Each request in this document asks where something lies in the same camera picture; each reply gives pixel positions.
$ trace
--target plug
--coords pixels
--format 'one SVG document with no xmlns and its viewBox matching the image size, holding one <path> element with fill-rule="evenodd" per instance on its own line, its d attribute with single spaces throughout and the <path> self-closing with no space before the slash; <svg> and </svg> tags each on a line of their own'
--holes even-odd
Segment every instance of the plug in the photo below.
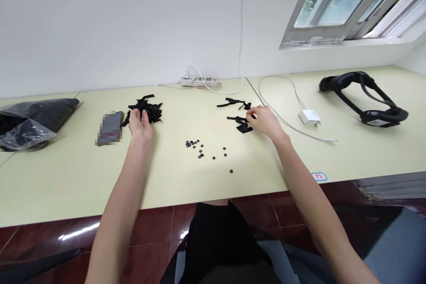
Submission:
<svg viewBox="0 0 426 284">
<path fill-rule="evenodd" d="M 315 127 L 318 124 L 321 125 L 321 119 L 314 110 L 302 110 L 299 112 L 299 117 L 303 124 L 314 125 Z"/>
</svg>

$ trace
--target red tile floor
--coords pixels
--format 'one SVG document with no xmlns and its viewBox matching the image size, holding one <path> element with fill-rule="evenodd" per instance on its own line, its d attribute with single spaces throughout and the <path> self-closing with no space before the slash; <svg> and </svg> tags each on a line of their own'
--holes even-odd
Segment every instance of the red tile floor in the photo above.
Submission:
<svg viewBox="0 0 426 284">
<path fill-rule="evenodd" d="M 345 181 L 322 184 L 332 204 L 372 205 L 356 187 Z M 315 252 L 309 231 L 289 192 L 263 194 L 233 199 L 248 224 L 266 231 L 283 243 Z M 404 201 L 391 205 L 413 206 Z M 170 258 L 188 232 L 195 204 L 140 210 L 130 240 L 130 249 L 121 283 L 159 283 Z M 426 213 L 425 201 L 417 203 Z M 26 284 L 84 283 L 91 246 L 100 216 L 53 221 L 0 229 L 0 270 L 26 261 L 81 248 L 83 255 L 63 263 Z M 348 235 L 364 225 L 343 222 Z"/>
</svg>

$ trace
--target plastic bag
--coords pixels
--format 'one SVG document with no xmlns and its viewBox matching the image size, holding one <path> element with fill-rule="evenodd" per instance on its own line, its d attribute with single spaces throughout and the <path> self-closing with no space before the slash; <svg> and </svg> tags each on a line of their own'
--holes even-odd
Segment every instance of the plastic bag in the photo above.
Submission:
<svg viewBox="0 0 426 284">
<path fill-rule="evenodd" d="M 0 148 L 38 150 L 56 136 L 78 99 L 52 99 L 12 104 L 0 109 Z"/>
</svg>

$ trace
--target white wall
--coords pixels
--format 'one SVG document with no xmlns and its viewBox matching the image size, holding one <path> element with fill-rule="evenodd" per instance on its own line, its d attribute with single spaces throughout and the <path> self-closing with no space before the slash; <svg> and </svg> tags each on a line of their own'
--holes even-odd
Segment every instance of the white wall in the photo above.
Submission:
<svg viewBox="0 0 426 284">
<path fill-rule="evenodd" d="M 426 40 L 402 56 L 395 64 L 426 76 Z"/>
<path fill-rule="evenodd" d="M 297 0 L 245 0 L 244 76 L 393 64 L 410 43 L 279 51 Z M 0 98 L 238 77 L 240 0 L 0 0 Z"/>
</svg>

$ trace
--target hand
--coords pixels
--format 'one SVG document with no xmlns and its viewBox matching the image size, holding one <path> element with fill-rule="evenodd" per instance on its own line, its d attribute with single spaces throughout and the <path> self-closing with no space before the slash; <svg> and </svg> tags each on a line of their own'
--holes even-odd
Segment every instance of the hand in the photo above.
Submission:
<svg viewBox="0 0 426 284">
<path fill-rule="evenodd" d="M 132 138 L 142 139 L 142 142 L 150 142 L 152 138 L 152 127 L 148 120 L 148 114 L 145 110 L 141 112 L 138 109 L 133 109 L 130 112 L 129 128 L 132 133 Z"/>
<path fill-rule="evenodd" d="M 255 113 L 257 115 L 257 119 L 252 117 L 252 114 Z M 279 142 L 284 139 L 284 141 L 290 143 L 289 136 L 284 132 L 270 107 L 263 105 L 252 107 L 247 111 L 247 121 L 250 122 L 252 127 L 256 130 L 259 130 L 269 136 L 273 142 Z"/>
</svg>

